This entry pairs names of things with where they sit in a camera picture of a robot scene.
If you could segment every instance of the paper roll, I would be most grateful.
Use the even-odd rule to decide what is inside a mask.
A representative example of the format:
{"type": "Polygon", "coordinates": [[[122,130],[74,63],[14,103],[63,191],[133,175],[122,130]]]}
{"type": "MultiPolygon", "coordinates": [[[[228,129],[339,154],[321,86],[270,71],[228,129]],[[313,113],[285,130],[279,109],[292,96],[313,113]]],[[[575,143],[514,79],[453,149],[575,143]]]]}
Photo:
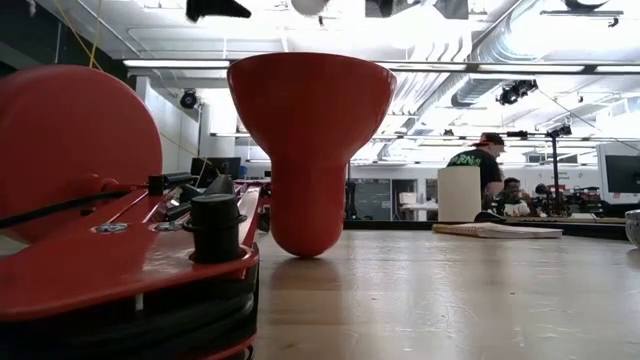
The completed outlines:
{"type": "Polygon", "coordinates": [[[454,166],[438,171],[438,221],[473,222],[481,210],[479,167],[454,166]]]}

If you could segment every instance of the paper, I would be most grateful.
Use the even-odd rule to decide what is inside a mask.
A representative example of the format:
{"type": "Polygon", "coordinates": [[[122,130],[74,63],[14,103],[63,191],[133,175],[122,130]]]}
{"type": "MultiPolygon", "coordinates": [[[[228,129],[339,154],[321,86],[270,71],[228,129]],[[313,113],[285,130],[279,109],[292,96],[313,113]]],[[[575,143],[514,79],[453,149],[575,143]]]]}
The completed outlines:
{"type": "Polygon", "coordinates": [[[505,226],[494,223],[463,225],[436,224],[433,231],[444,234],[466,235],[493,239],[550,239],[562,237],[560,229],[505,226]]]}
{"type": "Polygon", "coordinates": [[[473,222],[481,210],[479,167],[454,166],[438,171],[438,221],[473,222]]]}

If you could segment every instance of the security camera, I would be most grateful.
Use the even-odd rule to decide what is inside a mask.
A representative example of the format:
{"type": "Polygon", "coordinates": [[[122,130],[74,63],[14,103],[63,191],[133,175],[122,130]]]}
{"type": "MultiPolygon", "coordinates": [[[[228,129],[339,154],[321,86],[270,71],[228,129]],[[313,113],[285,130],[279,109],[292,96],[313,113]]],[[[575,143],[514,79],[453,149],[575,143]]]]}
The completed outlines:
{"type": "Polygon", "coordinates": [[[180,98],[180,106],[185,109],[191,110],[198,104],[198,97],[194,89],[188,89],[184,91],[184,94],[180,98]]]}

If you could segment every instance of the black cable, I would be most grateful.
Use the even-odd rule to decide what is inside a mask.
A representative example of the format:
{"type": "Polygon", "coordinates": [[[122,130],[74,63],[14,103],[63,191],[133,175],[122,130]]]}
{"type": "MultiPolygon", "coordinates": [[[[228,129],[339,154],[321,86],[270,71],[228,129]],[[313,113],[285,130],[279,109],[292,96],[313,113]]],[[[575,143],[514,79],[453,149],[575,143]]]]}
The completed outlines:
{"type": "Polygon", "coordinates": [[[39,219],[41,217],[45,217],[51,214],[55,214],[57,212],[70,210],[81,205],[91,204],[98,200],[120,198],[128,193],[129,193],[128,191],[106,192],[106,193],[100,193],[97,195],[91,195],[91,196],[86,196],[86,197],[77,198],[73,200],[68,200],[68,201],[61,202],[54,205],[45,206],[40,209],[32,210],[20,215],[14,215],[8,218],[0,219],[0,229],[16,226],[16,225],[25,223],[27,221],[31,221],[31,220],[39,219]]]}
{"type": "MultiPolygon", "coordinates": [[[[556,100],[556,99],[552,98],[551,96],[547,95],[547,93],[545,93],[544,91],[542,91],[542,90],[540,90],[540,89],[538,89],[538,91],[539,91],[542,95],[544,95],[547,99],[551,100],[554,104],[558,105],[558,106],[559,106],[559,107],[561,107],[564,111],[568,112],[571,116],[573,116],[573,117],[575,117],[576,119],[578,119],[578,120],[582,121],[583,123],[585,123],[585,124],[587,124],[587,125],[591,126],[592,128],[594,128],[594,129],[598,130],[599,132],[604,133],[604,131],[600,130],[597,126],[595,126],[595,125],[591,124],[591,123],[590,123],[590,122],[588,122],[587,120],[585,120],[585,119],[583,119],[582,117],[578,116],[576,113],[574,113],[573,111],[569,110],[569,109],[568,109],[567,107],[565,107],[564,105],[560,104],[560,103],[558,102],[558,100],[556,100]]],[[[612,137],[612,139],[613,139],[613,140],[615,140],[615,141],[617,141],[617,142],[619,142],[620,144],[623,144],[623,145],[625,145],[625,146],[628,146],[628,147],[632,148],[633,150],[635,150],[635,151],[637,151],[637,152],[639,152],[639,153],[640,153],[640,149],[638,149],[637,147],[635,147],[635,146],[633,146],[633,145],[631,145],[631,144],[628,144],[628,143],[626,143],[626,142],[624,142],[624,141],[622,141],[622,140],[616,139],[616,138],[614,138],[614,137],[612,137]]]]}

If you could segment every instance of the fluorescent light fixture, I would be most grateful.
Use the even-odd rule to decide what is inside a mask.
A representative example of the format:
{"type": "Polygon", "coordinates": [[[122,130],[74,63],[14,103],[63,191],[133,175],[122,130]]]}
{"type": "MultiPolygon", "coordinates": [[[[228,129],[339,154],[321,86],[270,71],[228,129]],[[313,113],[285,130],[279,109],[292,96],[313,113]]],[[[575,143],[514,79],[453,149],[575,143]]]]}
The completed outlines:
{"type": "Polygon", "coordinates": [[[467,68],[467,64],[451,64],[451,63],[423,63],[423,62],[392,62],[392,61],[379,61],[376,64],[383,66],[389,70],[415,70],[415,71],[464,71],[467,68]]]}
{"type": "Polygon", "coordinates": [[[402,135],[374,135],[371,139],[375,140],[395,140],[399,139],[402,135]]]}
{"type": "Polygon", "coordinates": [[[251,137],[249,133],[210,133],[213,137],[251,137]]]}
{"type": "Polygon", "coordinates": [[[386,161],[386,160],[375,160],[372,162],[372,165],[409,165],[414,164],[414,162],[408,161],[386,161]]]}
{"type": "Polygon", "coordinates": [[[404,137],[407,140],[460,140],[459,136],[439,136],[439,135],[408,135],[404,137]]]}
{"type": "Polygon", "coordinates": [[[476,80],[490,79],[490,80],[535,80],[535,75],[517,75],[517,74],[470,74],[471,78],[476,80]]]}
{"type": "Polygon", "coordinates": [[[640,65],[602,65],[596,68],[597,73],[639,73],[640,65]]]}
{"type": "Polygon", "coordinates": [[[212,69],[228,68],[229,61],[226,60],[153,60],[153,59],[133,59],[124,60],[124,65],[132,68],[151,69],[212,69]]]}
{"type": "Polygon", "coordinates": [[[583,65],[483,64],[478,66],[479,72],[486,73],[578,73],[583,70],[583,65]]]}

